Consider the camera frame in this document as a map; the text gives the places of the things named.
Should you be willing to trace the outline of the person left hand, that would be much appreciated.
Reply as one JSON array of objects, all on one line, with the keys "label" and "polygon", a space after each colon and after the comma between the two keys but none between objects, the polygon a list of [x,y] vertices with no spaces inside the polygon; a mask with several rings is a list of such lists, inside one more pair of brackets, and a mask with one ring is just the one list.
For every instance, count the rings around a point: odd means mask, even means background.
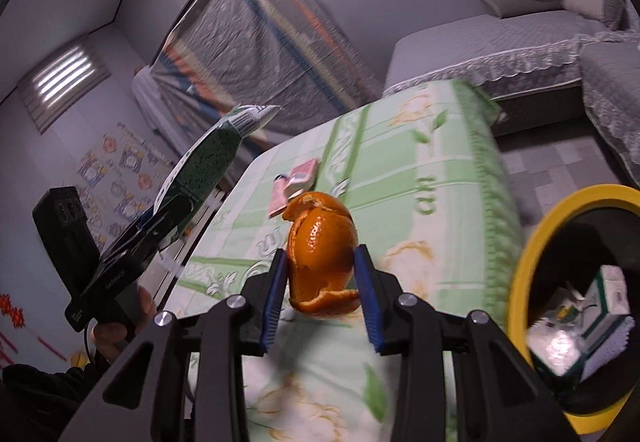
[{"label": "person left hand", "polygon": [[[141,316],[136,324],[136,333],[140,334],[146,324],[154,318],[157,308],[152,295],[144,287],[138,288],[138,299]],[[116,358],[122,354],[120,344],[126,339],[126,336],[126,327],[118,323],[96,324],[91,334],[96,350],[100,352],[109,363],[113,363]]]}]

